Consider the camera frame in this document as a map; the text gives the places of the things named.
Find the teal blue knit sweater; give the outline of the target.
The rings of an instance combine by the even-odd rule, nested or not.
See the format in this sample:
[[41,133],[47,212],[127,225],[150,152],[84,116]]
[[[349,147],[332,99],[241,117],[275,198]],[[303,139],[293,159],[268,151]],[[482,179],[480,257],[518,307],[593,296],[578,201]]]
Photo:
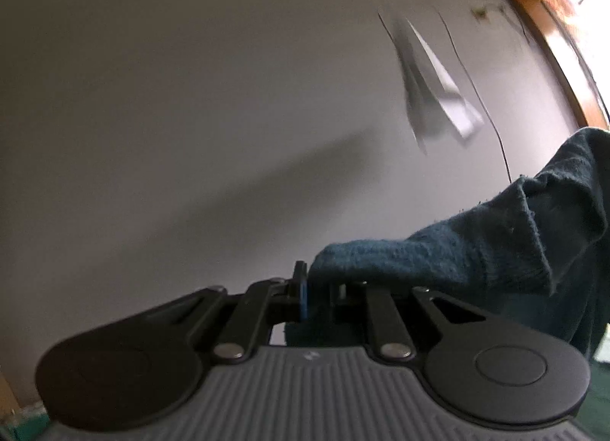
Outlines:
[[310,276],[427,287],[591,358],[609,323],[609,134],[580,129],[533,177],[405,240],[328,245]]

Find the white paper sheets on wall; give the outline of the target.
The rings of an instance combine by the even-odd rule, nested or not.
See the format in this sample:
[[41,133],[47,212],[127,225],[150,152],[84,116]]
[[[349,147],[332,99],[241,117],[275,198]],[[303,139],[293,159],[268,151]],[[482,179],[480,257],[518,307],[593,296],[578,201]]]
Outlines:
[[449,71],[407,18],[391,25],[391,38],[400,63],[406,113],[420,148],[443,135],[468,145],[484,120],[459,90]]

